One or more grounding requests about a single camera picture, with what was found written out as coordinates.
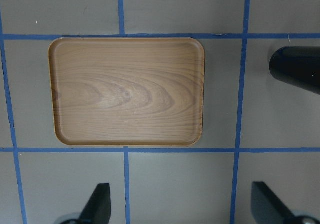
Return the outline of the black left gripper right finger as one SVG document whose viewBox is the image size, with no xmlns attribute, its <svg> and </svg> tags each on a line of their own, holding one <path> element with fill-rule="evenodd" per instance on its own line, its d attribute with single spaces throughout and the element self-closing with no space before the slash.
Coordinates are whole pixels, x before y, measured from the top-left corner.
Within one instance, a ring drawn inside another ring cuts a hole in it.
<svg viewBox="0 0 320 224">
<path fill-rule="evenodd" d="M 293 212 L 263 181 L 252 182 L 251 212 L 257 224 L 284 224 L 295 218 Z"/>
</svg>

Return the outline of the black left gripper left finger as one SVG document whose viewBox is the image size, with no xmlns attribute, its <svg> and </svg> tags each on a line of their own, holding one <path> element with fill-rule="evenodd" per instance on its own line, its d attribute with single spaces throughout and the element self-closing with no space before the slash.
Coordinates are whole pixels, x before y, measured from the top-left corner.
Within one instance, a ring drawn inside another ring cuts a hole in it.
<svg viewBox="0 0 320 224">
<path fill-rule="evenodd" d="M 79 216 L 81 224 L 108 224 L 111 219 L 109 183 L 99 183 Z"/>
</svg>

